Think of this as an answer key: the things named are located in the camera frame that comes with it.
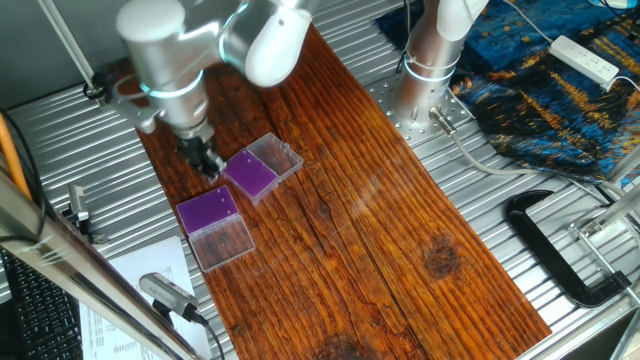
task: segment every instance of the keyboard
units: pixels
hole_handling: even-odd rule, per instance
[[[2,264],[16,310],[25,359],[82,360],[78,303],[7,250]]]

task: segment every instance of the robotic arm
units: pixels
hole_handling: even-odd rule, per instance
[[[229,2],[219,1],[219,8]],[[178,150],[210,181],[226,166],[216,152],[206,115],[203,70],[226,62],[262,87],[282,82],[295,67],[311,14],[320,0],[245,0],[219,19],[195,29],[185,25],[178,0],[131,0],[116,20],[141,89],[151,107],[140,109],[114,91],[114,106],[140,130],[155,118],[171,126]],[[405,71],[394,89],[395,114],[413,122],[444,118],[446,91],[465,38],[488,0],[424,0],[425,14],[407,44]]]
[[[116,27],[151,107],[138,108],[117,89],[114,107],[146,133],[155,129],[155,118],[167,123],[189,164],[210,181],[217,179],[226,163],[216,152],[214,129],[207,122],[202,69],[226,62],[255,85],[279,84],[298,61],[318,2],[244,1],[231,13],[188,29],[178,0],[131,0],[120,9]]]
[[[446,91],[471,26],[489,0],[424,0],[425,13],[411,32],[404,71],[390,98],[399,119],[429,125],[446,118]]]

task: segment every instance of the black clamp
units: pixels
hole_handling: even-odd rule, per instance
[[[553,191],[533,190],[514,196],[507,204],[507,219],[540,264],[571,300],[582,307],[598,307],[631,286],[631,281],[621,271],[616,271],[593,287],[587,286],[580,279],[571,265],[526,213],[527,208],[552,194]]]

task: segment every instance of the paper sheet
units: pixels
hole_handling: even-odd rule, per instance
[[[193,294],[187,260],[178,237],[172,237],[110,261],[111,265],[147,300],[153,298],[140,290],[142,275],[158,272]],[[175,313],[173,324],[182,337],[205,359],[211,358],[205,329],[190,323]],[[124,331],[116,328],[84,304],[80,304],[80,330],[85,360],[157,360]]]

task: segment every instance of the metal slotted surface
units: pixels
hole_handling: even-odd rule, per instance
[[[356,79],[369,85],[393,75],[400,56],[372,20],[401,5],[401,0],[325,0],[314,24]],[[108,244],[97,247],[105,257],[113,258],[170,236],[181,238],[203,314],[219,335],[226,357],[237,359],[149,159],[125,119],[85,99],[80,87],[14,109],[11,114],[25,131],[47,196],[57,209],[66,206],[69,182],[85,187],[92,230],[109,239]],[[466,119],[457,126],[463,143],[478,160],[493,167],[513,166],[510,160],[495,153],[475,121]],[[414,139],[410,144],[430,176],[555,334],[562,336],[604,311],[577,308],[563,296],[508,226],[503,213],[505,201],[515,194],[529,189],[556,191],[529,213],[578,274],[592,284],[605,275],[586,246],[567,232],[567,226],[598,205],[594,199],[557,177],[500,177],[479,172],[442,133],[421,141]],[[632,281],[637,280],[640,254],[630,231],[616,227],[594,242],[616,269]],[[0,302],[3,302],[10,295],[1,269]],[[623,301],[618,304],[615,302],[618,300],[621,296],[609,306],[620,307],[618,316],[622,316],[630,305]],[[616,318],[607,318],[607,324]],[[209,340],[216,357],[217,347]]]

